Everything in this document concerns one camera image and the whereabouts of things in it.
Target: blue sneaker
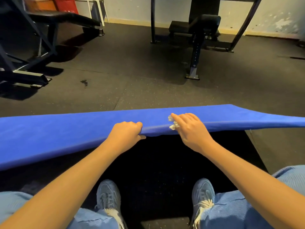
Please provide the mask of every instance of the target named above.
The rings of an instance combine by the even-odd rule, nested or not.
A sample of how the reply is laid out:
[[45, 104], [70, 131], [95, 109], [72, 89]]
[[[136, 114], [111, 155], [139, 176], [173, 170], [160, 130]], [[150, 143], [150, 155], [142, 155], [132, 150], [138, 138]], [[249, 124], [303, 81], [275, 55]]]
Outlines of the blue sneaker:
[[200, 217], [202, 213], [214, 206], [215, 192], [211, 182], [202, 178], [198, 180], [192, 191], [192, 201], [193, 201], [193, 217], [190, 222], [191, 228], [196, 228], [200, 222]]
[[120, 191], [113, 181], [104, 180], [100, 183], [96, 193], [96, 201], [95, 208], [112, 216], [118, 222], [120, 229], [127, 229], [121, 214]]

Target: gym floor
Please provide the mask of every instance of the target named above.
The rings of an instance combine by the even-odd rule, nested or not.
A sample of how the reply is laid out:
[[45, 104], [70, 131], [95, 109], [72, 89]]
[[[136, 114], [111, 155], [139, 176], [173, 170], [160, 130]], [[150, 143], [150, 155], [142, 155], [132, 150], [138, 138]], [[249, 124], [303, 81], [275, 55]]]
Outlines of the gym floor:
[[[64, 25], [59, 39], [78, 34], [81, 28]], [[72, 60], [39, 68], [53, 78], [47, 86], [0, 86], [0, 117], [216, 104], [305, 117], [305, 62], [288, 58], [305, 56], [295, 41], [245, 36], [234, 53], [202, 50], [196, 81], [184, 79], [192, 49], [152, 45], [150, 34], [150, 27], [106, 24], [105, 35], [75, 47]], [[305, 128], [246, 133], [269, 173], [305, 164]], [[188, 219], [146, 222], [143, 228], [186, 228], [174, 226], [175, 220]]]

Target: yoga mat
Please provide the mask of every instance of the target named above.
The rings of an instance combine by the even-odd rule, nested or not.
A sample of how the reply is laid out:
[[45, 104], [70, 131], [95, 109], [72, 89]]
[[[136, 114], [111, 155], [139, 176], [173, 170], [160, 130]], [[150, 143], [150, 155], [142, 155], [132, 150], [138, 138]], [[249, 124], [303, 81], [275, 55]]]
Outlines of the yoga mat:
[[113, 125], [142, 122], [141, 134], [177, 134], [171, 113], [193, 113], [209, 132], [305, 127], [305, 118], [266, 114], [231, 104], [0, 118], [0, 170], [99, 146]]

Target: white wall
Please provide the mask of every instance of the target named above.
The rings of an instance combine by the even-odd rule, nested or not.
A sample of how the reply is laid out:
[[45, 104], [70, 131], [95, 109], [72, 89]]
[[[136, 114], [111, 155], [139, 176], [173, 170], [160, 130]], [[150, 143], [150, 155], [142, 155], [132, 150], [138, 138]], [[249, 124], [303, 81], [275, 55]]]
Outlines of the white wall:
[[[150, 22], [150, 0], [105, 0], [105, 6], [110, 19]], [[188, 21], [190, 6], [191, 0], [156, 0], [156, 23]], [[220, 28], [239, 30], [251, 6], [251, 2], [222, 0]], [[248, 30], [305, 34], [305, 0], [262, 0]]]

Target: peeling paint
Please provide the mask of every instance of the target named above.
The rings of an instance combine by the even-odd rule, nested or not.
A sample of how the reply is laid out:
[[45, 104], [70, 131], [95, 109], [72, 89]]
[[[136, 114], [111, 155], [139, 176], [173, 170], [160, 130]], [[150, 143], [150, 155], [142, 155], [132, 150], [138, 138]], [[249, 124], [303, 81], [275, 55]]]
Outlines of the peeling paint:
[[290, 23], [292, 23], [291, 20], [285, 21], [285, 19], [281, 19], [278, 22], [275, 23], [276, 28], [282, 29], [283, 26], [288, 26]]

